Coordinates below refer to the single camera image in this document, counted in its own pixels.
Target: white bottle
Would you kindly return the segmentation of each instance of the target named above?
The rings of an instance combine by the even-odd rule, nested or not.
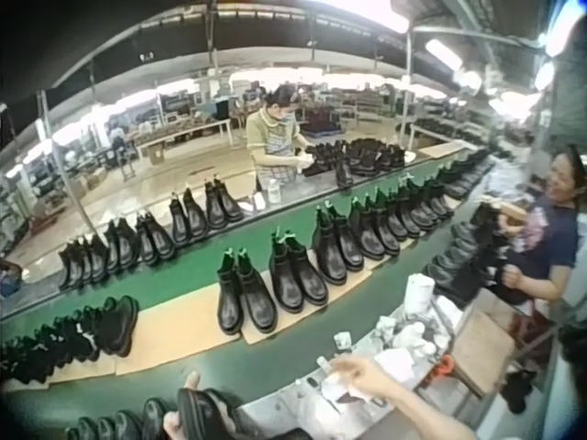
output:
[[[275,179],[269,179],[267,185],[267,196],[270,204],[280,204],[282,202],[282,189],[279,182]]]

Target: dark t-shirt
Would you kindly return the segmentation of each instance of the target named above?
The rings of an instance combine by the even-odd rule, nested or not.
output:
[[[577,211],[553,206],[544,195],[538,197],[526,224],[508,252],[508,263],[524,275],[548,280],[553,266],[575,266],[579,243]]]

